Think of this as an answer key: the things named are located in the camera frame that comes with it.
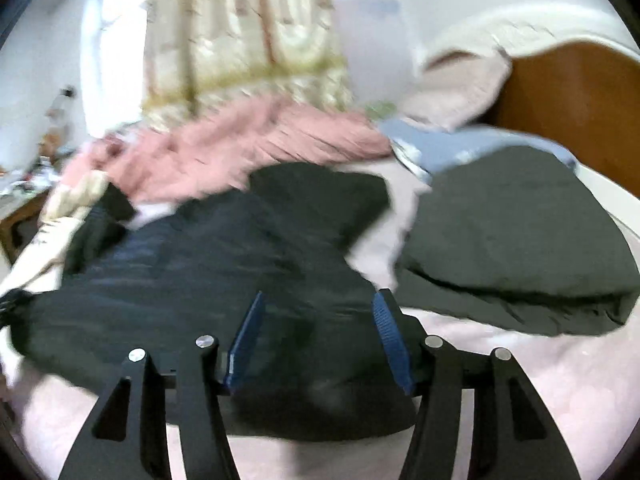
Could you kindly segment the black puffer jacket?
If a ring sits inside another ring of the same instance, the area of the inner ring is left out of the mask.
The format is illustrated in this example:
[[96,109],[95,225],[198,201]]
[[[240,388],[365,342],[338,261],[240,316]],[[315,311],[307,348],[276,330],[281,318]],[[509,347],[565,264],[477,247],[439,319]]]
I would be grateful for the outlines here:
[[262,299],[255,348],[221,404],[228,430],[302,441],[394,434],[416,409],[387,364],[374,287],[346,260],[389,204],[381,177],[293,162],[132,232],[96,206],[61,286],[9,292],[1,323],[35,367],[100,392],[134,348],[162,370],[198,336],[229,352]]

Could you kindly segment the pink bed sheet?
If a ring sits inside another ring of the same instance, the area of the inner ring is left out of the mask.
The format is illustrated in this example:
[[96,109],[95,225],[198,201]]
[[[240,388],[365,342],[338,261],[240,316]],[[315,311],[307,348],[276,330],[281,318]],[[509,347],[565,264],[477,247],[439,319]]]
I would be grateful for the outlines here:
[[66,479],[238,476],[228,435],[336,441],[411,429],[401,474],[447,479],[475,393],[473,479],[574,479],[548,408],[509,351],[457,349],[420,308],[544,336],[601,335],[639,295],[622,233],[555,156],[504,148],[444,171],[402,238],[395,289],[346,260],[390,206],[384,180],[306,162],[124,228],[108,191],[60,288],[1,299],[13,347],[99,395]]

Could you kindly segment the cream printed hoodie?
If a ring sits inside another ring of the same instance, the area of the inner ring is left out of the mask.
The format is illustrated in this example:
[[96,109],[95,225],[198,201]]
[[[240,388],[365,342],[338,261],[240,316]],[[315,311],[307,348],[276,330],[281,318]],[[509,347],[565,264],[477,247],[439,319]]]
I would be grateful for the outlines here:
[[35,237],[1,282],[2,294],[29,286],[64,262],[73,236],[109,184],[107,174],[101,170],[89,171],[74,185],[58,184],[43,207],[39,217],[40,228]]

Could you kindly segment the folded dark green garment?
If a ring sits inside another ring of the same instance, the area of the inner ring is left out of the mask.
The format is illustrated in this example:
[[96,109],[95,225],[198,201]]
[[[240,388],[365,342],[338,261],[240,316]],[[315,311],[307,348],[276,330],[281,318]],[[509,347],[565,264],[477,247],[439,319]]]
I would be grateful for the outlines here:
[[396,280],[403,307],[544,336],[617,330],[639,297],[614,220],[572,170],[533,148],[434,177]]

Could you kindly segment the wooden desk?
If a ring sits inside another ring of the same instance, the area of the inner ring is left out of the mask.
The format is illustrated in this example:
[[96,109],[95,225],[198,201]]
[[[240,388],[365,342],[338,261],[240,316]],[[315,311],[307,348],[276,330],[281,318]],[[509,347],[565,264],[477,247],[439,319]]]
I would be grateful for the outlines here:
[[1,249],[6,261],[13,266],[17,257],[35,237],[39,216],[47,201],[49,190],[34,196],[6,196],[1,199]]

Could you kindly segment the desk clutter pile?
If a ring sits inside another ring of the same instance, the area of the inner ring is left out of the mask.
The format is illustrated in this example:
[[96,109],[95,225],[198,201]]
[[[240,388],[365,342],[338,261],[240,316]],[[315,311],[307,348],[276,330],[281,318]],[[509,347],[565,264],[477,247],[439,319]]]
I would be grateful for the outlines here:
[[77,96],[73,86],[65,86],[44,113],[47,128],[38,142],[37,158],[24,170],[15,170],[1,178],[1,199],[26,197],[47,191],[58,180],[55,163],[62,157],[70,136],[68,109]]

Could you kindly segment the blue patterned pillow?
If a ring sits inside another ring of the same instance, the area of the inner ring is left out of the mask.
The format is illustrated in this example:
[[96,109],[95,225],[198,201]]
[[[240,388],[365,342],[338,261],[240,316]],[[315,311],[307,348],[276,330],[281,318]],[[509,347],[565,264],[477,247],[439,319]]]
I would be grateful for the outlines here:
[[578,159],[559,143],[491,126],[472,125],[449,132],[424,130],[400,118],[388,118],[378,122],[378,130],[390,140],[398,162],[425,183],[430,183],[435,174],[509,146],[528,146],[553,154],[571,170],[578,165]]

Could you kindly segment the pink plaid duvet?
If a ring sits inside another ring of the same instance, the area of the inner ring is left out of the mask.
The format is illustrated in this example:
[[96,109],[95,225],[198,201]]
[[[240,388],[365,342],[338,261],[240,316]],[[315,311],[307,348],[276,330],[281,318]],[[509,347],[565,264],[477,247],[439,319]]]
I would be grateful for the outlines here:
[[252,171],[279,162],[346,164],[391,152],[366,116],[273,94],[231,101],[168,132],[143,129],[130,142],[96,140],[72,158],[61,181],[74,186],[102,170],[130,202],[182,202],[244,188]]

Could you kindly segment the pink pillow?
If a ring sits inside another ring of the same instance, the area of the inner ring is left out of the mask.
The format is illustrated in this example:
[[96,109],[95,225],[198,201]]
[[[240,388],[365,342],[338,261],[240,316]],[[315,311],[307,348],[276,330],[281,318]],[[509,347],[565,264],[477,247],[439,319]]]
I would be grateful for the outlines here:
[[400,99],[402,119],[426,130],[454,131],[485,114],[512,73],[503,50],[489,56],[463,52],[427,67]]

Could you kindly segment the window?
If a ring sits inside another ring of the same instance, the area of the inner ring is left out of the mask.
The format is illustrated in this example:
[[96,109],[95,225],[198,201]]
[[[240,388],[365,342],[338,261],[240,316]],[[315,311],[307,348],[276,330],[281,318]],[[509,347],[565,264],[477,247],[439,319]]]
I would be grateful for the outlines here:
[[142,117],[149,0],[88,0],[81,23],[80,90],[86,130],[100,138]]

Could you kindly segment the white wooden headboard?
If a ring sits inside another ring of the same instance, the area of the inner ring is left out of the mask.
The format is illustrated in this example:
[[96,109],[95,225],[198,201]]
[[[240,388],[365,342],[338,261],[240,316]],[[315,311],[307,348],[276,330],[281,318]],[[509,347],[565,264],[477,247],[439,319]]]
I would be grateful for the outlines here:
[[427,64],[506,51],[512,74],[490,123],[555,140],[639,193],[639,43],[617,14],[570,3],[512,4],[447,26],[424,49]]

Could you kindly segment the tree pattern curtain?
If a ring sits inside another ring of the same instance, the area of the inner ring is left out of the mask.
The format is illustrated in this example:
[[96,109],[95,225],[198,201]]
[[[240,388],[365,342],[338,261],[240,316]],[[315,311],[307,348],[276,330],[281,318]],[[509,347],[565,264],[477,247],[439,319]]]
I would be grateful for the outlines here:
[[349,107],[332,0],[148,0],[146,10],[142,114],[152,127],[271,92]]

